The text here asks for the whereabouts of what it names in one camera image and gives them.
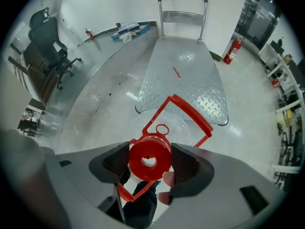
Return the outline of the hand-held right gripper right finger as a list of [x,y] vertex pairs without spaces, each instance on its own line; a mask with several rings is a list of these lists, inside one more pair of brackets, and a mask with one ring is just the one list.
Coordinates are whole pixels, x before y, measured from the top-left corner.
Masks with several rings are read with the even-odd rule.
[[214,167],[202,152],[194,146],[171,143],[174,186],[170,189],[170,198],[197,196],[211,183]]

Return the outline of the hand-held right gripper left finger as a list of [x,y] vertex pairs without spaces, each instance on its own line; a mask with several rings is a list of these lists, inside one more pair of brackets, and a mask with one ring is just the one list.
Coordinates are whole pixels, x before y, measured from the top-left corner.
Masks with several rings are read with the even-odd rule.
[[102,183],[126,183],[131,176],[129,150],[129,142],[124,142],[93,158],[89,162],[90,172]]

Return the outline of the person's right hand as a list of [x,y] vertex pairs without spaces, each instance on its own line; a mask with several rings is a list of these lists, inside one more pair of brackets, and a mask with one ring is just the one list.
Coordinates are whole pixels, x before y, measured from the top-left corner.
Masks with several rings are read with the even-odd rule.
[[[170,188],[174,187],[175,185],[175,179],[174,179],[174,172],[169,171],[169,172],[164,172],[163,173],[163,181],[166,185],[168,185]],[[157,194],[158,200],[167,206],[170,205],[171,203],[171,198],[170,198],[170,192],[160,192]]]

